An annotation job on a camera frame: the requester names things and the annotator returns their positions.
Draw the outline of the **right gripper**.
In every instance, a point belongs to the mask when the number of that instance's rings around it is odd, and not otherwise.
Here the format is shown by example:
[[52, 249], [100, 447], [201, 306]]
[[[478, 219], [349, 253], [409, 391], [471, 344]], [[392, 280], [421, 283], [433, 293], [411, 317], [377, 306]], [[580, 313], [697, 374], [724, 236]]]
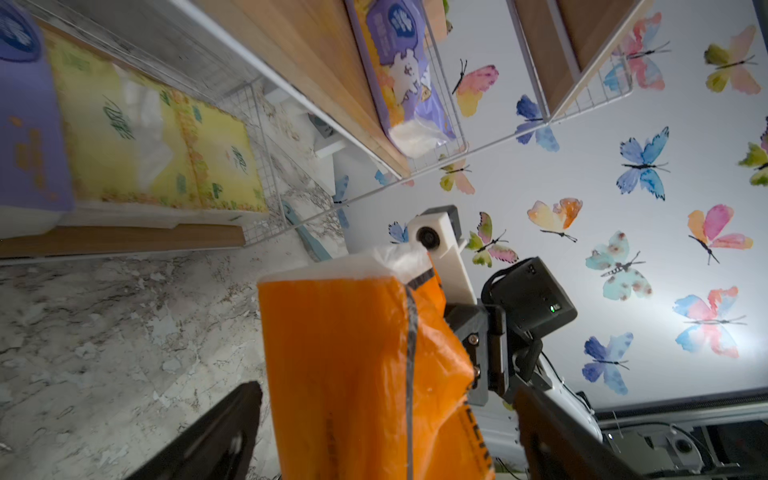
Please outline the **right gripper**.
[[473, 365], [469, 404], [485, 406], [492, 394], [503, 398], [509, 387], [506, 312], [496, 305], [449, 304], [445, 319]]

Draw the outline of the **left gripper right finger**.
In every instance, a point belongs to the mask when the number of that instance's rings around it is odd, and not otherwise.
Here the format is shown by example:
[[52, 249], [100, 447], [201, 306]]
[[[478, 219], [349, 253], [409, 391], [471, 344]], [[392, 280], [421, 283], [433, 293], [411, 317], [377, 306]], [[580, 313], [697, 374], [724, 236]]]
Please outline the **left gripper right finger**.
[[543, 393], [522, 386], [513, 406], [518, 413], [520, 443], [531, 479], [641, 477]]

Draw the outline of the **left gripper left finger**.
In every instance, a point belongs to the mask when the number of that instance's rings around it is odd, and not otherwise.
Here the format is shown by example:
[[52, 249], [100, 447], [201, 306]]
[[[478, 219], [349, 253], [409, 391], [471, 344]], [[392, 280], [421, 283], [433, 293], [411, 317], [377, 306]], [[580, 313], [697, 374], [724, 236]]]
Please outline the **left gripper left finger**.
[[129, 477], [244, 479], [256, 445], [262, 399], [258, 382], [238, 385]]

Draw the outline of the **orange tissue pack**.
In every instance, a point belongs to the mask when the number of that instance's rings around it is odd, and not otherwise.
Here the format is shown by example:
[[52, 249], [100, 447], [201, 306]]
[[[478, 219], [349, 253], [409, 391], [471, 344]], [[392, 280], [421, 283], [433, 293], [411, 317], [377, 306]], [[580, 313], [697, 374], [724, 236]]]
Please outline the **orange tissue pack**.
[[422, 245], [266, 276], [258, 294], [284, 478], [494, 477], [475, 371]]

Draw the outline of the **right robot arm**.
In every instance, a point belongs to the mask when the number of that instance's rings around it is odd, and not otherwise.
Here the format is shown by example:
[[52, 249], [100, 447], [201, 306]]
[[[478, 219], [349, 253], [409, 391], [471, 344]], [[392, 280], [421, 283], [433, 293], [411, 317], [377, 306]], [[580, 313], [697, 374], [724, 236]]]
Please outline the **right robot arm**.
[[450, 299], [445, 319], [475, 372], [469, 404], [484, 407], [493, 398], [511, 404], [517, 391], [529, 386], [600, 440], [588, 401], [565, 384], [544, 354], [544, 338], [576, 318], [575, 306], [538, 257], [493, 273], [477, 299]]

